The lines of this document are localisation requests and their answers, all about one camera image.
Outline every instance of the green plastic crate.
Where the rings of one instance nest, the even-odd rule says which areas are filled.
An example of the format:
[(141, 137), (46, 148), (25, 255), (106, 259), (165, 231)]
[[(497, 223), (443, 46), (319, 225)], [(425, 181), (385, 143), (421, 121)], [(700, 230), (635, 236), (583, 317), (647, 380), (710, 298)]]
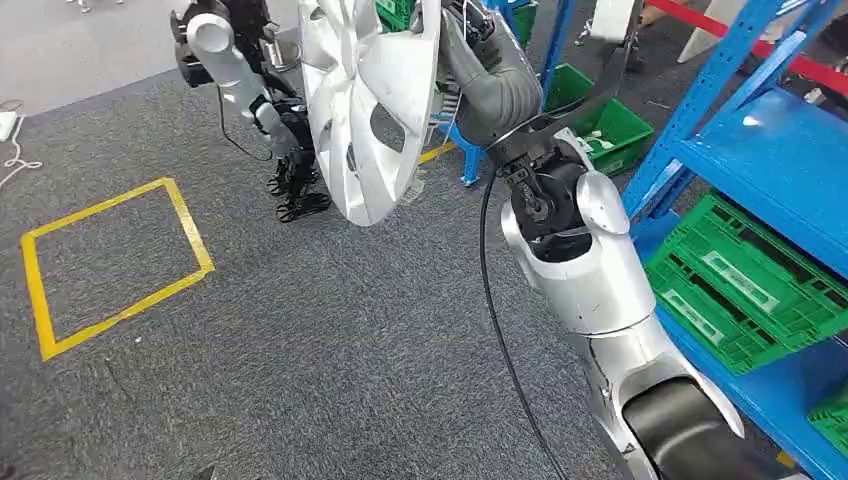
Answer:
[(830, 443), (848, 457), (848, 383), (807, 416)]
[(791, 352), (674, 253), (646, 270), (657, 302), (730, 372), (739, 375)]
[(512, 32), (515, 34), (518, 44), (521, 48), (527, 46), (530, 41), (530, 35), (533, 33), (533, 25), (536, 23), (536, 12), (539, 9), (539, 4), (536, 0), (530, 0), (520, 7), (512, 9)]
[(383, 30), (401, 32), (409, 28), (414, 0), (377, 0), (377, 16), (383, 24)]
[[(579, 100), (591, 89), (592, 81), (580, 71), (567, 63), (557, 65), (545, 110), (564, 107)], [(593, 130), (603, 132), (603, 139), (613, 144), (612, 148), (603, 150), (597, 142), (591, 142), (595, 150), (589, 153), (589, 160), (607, 175), (632, 167), (645, 154), (654, 133), (650, 125), (615, 98), (587, 114), (572, 128), (581, 137), (586, 137)]]
[(734, 373), (848, 327), (845, 282), (717, 192), (666, 237), (647, 271), (658, 301)]

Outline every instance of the red barrier tape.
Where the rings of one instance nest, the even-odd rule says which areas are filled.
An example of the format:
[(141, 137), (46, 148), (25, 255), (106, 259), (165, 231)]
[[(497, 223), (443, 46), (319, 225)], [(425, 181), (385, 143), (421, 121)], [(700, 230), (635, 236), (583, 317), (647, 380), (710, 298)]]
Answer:
[[(683, 23), (698, 27), (717, 37), (723, 37), (727, 33), (727, 25), (713, 20), (700, 12), (696, 12), (691, 8), (675, 3), (672, 0), (645, 0), (645, 2), (659, 8)], [(762, 40), (757, 40), (756, 45), (754, 45), (751, 51), (759, 57), (767, 57), (773, 48), (772, 45)], [(795, 60), (789, 65), (789, 69), (808, 80), (826, 85), (848, 96), (848, 75), (816, 63), (803, 54), (795, 57)]]

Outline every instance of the blue shelf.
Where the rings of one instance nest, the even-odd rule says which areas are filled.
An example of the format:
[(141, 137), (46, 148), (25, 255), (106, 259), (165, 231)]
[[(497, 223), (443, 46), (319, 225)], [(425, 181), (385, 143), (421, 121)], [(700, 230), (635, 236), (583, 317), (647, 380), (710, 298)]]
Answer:
[[(677, 224), (669, 213), (633, 227), (641, 258)], [(817, 480), (848, 479), (845, 458), (807, 421), (807, 412), (848, 378), (848, 348), (828, 339), (745, 375), (727, 371), (662, 308), (657, 314), (683, 355)]]
[(772, 89), (672, 155), (848, 278), (848, 124)]

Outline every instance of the white cable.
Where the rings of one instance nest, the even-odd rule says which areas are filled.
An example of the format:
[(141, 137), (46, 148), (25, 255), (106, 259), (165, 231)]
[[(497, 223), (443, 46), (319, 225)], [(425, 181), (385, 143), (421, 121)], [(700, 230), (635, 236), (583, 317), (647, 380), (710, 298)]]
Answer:
[(17, 112), (24, 106), (23, 100), (17, 98), (8, 98), (0, 101), (0, 112)]
[(26, 115), (18, 117), (18, 124), (15, 126), (15, 133), (12, 134), (11, 141), (12, 145), (15, 146), (15, 156), (3, 162), (3, 166), (6, 168), (12, 168), (15, 165), (18, 166), (12, 170), (12, 173), (6, 175), (3, 180), (0, 180), (0, 188), (2, 188), (3, 184), (5, 184), (10, 178), (12, 178), (12, 175), (20, 172), (24, 168), (40, 168), (42, 165), (41, 162), (25, 162), (21, 160), (21, 144), (18, 143), (18, 133), (21, 131), (21, 125), (24, 123), (24, 118), (26, 118)]

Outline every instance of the wheel cover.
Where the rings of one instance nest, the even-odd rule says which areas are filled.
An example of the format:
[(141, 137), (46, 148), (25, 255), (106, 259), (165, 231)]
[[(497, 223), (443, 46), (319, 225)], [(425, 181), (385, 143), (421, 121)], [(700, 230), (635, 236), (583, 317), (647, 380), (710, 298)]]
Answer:
[[(384, 34), (374, 0), (298, 0), (316, 157), (333, 202), (357, 225), (373, 225), (397, 205), (426, 137), (439, 0), (422, 0), (421, 8), (421, 33)], [(400, 151), (374, 133), (371, 117), (379, 105), (403, 129)]]

